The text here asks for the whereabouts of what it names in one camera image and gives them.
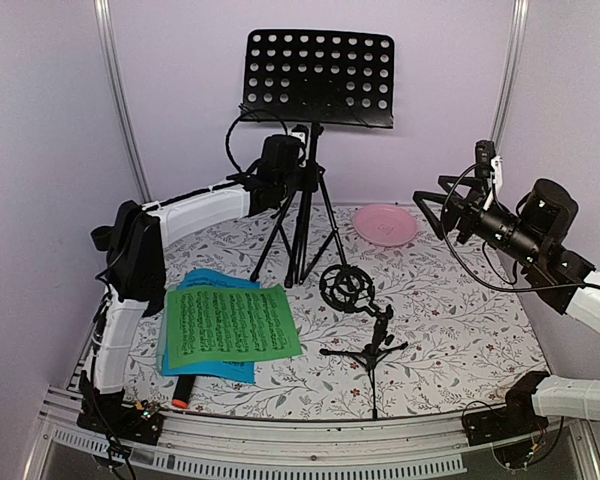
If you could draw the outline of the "black tripod music stand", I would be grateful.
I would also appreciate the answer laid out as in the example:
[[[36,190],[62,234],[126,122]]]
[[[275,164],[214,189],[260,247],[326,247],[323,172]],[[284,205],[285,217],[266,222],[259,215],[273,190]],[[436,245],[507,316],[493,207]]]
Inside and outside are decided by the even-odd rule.
[[[303,283],[315,262],[307,258],[311,204],[327,191],[317,147],[325,125],[394,126],[395,42],[386,34],[311,29],[256,29],[245,54],[245,122],[277,121],[284,138],[267,142],[257,173],[286,187],[284,205],[299,204],[293,237],[275,224],[289,263],[284,285]]]

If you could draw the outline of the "blue paper sheet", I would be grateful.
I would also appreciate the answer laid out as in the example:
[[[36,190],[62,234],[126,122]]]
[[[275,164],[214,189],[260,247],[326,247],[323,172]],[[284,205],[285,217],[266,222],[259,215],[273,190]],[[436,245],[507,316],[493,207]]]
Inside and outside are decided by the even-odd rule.
[[[259,282],[232,277],[215,270],[201,268],[187,273],[184,280],[170,290],[183,290],[196,286],[213,286],[240,289],[259,289]],[[255,382],[255,367],[253,362],[200,362],[185,367],[171,368],[167,346],[168,318],[167,307],[163,310],[163,322],[156,351],[156,368],[163,377],[182,375],[210,376],[240,383]]]

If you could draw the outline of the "green sheet music paper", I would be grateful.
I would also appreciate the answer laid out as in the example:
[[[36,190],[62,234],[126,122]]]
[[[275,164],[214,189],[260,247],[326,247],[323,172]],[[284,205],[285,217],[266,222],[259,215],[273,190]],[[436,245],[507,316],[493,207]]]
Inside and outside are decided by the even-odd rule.
[[[167,293],[169,366],[261,362],[302,353],[285,289],[196,286]]]

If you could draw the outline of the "black microphone orange end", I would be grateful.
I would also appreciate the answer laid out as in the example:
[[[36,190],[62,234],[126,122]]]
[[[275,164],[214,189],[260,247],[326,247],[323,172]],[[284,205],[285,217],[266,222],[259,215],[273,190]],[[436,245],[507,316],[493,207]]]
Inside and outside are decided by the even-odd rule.
[[[196,376],[187,374],[178,377],[176,387],[171,399],[171,405],[179,409],[188,409],[195,385]]]

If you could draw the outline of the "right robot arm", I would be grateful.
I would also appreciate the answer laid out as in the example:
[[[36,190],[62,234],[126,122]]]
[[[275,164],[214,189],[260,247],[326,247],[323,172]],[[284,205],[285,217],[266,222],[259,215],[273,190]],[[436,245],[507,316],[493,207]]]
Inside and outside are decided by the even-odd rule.
[[[600,334],[600,271],[562,244],[578,212],[562,186],[537,180],[520,201],[521,211],[512,213],[496,203],[484,179],[442,176],[438,182],[442,193],[417,191],[413,200],[440,240],[452,230],[461,244],[481,238],[521,265],[526,292]],[[530,371],[508,390],[505,401],[496,422],[507,436],[547,416],[600,421],[600,380]]]

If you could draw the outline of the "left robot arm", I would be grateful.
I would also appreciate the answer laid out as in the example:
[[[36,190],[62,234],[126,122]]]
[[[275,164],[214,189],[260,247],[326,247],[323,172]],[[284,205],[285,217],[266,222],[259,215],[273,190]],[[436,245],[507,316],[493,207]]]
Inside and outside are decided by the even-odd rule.
[[[192,192],[140,205],[124,202],[111,226],[91,233],[106,267],[96,278],[105,286],[94,316],[90,362],[81,373],[81,415],[108,434],[128,426],[123,406],[124,369],[136,328],[164,306],[164,250],[177,240],[227,220],[267,210],[284,217],[296,194],[305,203],[320,183],[316,141],[298,132],[265,139],[247,170]]]

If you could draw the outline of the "pink plastic plate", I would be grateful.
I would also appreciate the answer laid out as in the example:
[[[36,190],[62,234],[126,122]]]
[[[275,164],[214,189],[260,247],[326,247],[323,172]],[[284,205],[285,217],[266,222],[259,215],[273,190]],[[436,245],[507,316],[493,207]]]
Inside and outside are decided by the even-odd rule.
[[[381,247],[400,247],[418,232],[416,218],[396,205],[372,204],[353,216],[356,232],[364,240]]]

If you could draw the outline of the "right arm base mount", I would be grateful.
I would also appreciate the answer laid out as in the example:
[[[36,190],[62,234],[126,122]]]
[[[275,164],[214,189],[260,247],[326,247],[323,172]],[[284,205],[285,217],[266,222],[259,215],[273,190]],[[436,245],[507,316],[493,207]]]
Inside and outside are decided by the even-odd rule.
[[[469,445],[498,442],[546,429],[549,421],[535,413],[532,395],[547,377],[546,372],[529,372],[506,392],[503,407],[463,413],[461,423]]]

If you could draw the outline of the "aluminium front rail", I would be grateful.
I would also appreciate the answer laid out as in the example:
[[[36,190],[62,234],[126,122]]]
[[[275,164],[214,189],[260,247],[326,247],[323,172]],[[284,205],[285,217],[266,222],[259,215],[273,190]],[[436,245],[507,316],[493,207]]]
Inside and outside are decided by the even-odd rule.
[[[553,420],[528,466],[506,463],[519,436],[471,445],[467,410],[381,420],[263,420],[168,412],[156,445],[129,456],[77,424],[80,395],[50,388],[40,407],[28,479],[600,479],[589,424]]]

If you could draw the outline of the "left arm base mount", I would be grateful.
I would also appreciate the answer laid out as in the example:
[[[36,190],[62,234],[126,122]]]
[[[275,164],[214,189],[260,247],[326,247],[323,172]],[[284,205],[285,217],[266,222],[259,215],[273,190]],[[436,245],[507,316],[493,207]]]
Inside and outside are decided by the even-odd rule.
[[[160,407],[148,401],[135,406],[126,405],[124,391],[101,394],[85,378],[79,386],[82,394],[81,412],[77,419],[80,428],[108,435],[118,440],[129,440],[156,446],[164,423]]]

